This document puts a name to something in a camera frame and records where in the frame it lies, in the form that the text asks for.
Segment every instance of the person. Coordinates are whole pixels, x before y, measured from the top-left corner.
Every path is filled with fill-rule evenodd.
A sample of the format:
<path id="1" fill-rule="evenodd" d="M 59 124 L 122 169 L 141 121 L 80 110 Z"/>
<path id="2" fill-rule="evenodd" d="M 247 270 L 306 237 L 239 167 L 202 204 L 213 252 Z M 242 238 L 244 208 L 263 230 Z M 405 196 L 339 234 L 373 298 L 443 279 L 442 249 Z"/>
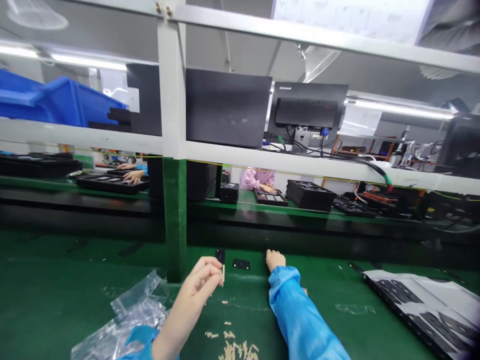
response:
<path id="1" fill-rule="evenodd" d="M 130 180 L 130 184 L 133 184 L 133 185 L 139 184 L 141 178 L 149 175 L 148 166 L 142 165 L 142 164 L 121 164 L 121 165 L 118 165 L 116 169 L 117 170 L 136 169 L 123 175 L 125 180 Z"/>
<path id="2" fill-rule="evenodd" d="M 240 189 L 260 189 L 266 193 L 276 194 L 274 189 L 275 171 L 257 167 L 248 167 L 240 180 Z"/>
<path id="3" fill-rule="evenodd" d="M 288 345 L 290 360 L 350 360 L 344 347 L 329 329 L 317 308 L 300 287 L 300 273 L 287 266 L 285 256 L 267 250 L 265 262 L 270 307 Z M 163 328 L 145 346 L 139 359 L 174 360 L 193 330 L 210 295 L 223 286 L 222 264 L 210 256 L 201 257 L 186 277 Z"/>

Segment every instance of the fluorescent light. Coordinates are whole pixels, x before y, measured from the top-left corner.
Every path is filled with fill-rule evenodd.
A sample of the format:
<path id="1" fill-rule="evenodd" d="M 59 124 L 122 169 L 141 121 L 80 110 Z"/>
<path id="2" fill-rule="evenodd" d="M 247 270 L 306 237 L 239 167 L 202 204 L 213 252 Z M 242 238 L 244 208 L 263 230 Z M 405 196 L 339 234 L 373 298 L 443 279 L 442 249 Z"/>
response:
<path id="1" fill-rule="evenodd" d="M 127 71 L 127 66 L 119 62 L 97 60 L 91 57 L 77 57 L 69 55 L 52 54 L 51 57 L 61 63 L 82 65 L 91 68 L 104 68 Z"/>
<path id="2" fill-rule="evenodd" d="M 352 103 L 352 105 L 356 105 L 362 108 L 381 110 L 388 113 L 412 115 L 412 116 L 418 116 L 418 117 L 424 117 L 424 118 L 449 120 L 455 116 L 452 113 L 419 110 L 411 107 L 394 106 L 394 105 L 388 105 L 385 103 L 366 102 L 366 101 L 359 101 L 359 100 L 357 100 L 355 103 Z"/>
<path id="3" fill-rule="evenodd" d="M 33 50 L 27 50 L 21 47 L 0 46 L 1 54 L 22 56 L 25 58 L 38 58 L 39 56 Z"/>

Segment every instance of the ceiling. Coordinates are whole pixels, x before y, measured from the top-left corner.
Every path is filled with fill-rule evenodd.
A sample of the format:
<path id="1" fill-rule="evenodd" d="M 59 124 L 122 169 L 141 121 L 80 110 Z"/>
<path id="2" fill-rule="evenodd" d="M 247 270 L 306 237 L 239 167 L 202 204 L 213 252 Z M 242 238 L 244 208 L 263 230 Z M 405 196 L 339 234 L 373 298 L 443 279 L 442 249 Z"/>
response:
<path id="1" fill-rule="evenodd" d="M 158 61 L 155 18 L 76 2 L 45 2 L 68 19 L 66 29 L 39 31 L 20 26 L 7 16 L 7 0 L 0 0 L 0 39 Z M 187 3 L 219 8 L 221 0 L 187 0 Z M 222 3 L 226 11 L 263 18 L 271 16 L 272 0 L 223 0 Z M 222 35 L 218 30 L 188 25 L 187 65 L 224 71 L 226 51 Z M 272 76 L 276 81 L 302 81 L 305 64 L 295 44 L 239 33 L 228 33 L 227 39 L 232 71 Z M 476 76 L 459 74 L 450 79 L 429 80 L 421 75 L 416 64 L 346 51 L 313 82 L 349 84 L 351 90 L 428 102 L 434 106 L 457 97 L 471 107 L 480 101 L 480 81 Z"/>

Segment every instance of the blue crate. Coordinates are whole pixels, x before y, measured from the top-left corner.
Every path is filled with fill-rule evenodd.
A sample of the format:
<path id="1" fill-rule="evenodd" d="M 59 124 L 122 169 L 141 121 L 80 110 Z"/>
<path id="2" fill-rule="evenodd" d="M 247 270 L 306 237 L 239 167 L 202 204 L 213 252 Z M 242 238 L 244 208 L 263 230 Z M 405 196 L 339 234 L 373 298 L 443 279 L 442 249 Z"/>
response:
<path id="1" fill-rule="evenodd" d="M 110 108 L 127 106 L 66 76 L 42 84 L 0 70 L 0 117 L 89 127 L 89 122 L 114 124 Z"/>

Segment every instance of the blue sleeve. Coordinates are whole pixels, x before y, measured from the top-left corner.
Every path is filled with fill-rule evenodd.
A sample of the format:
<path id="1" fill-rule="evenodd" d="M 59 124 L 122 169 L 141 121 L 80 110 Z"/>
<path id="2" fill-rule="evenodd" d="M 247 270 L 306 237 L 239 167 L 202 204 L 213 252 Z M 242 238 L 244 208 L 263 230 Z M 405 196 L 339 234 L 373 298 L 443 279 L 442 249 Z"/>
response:
<path id="1" fill-rule="evenodd" d="M 149 167 L 147 165 L 136 164 L 135 166 L 137 170 L 143 170 L 145 172 L 145 176 L 149 175 Z"/>
<path id="2" fill-rule="evenodd" d="M 268 281 L 270 307 L 288 345 L 289 360 L 350 360 L 300 287 L 300 273 L 295 267 L 277 266 Z"/>

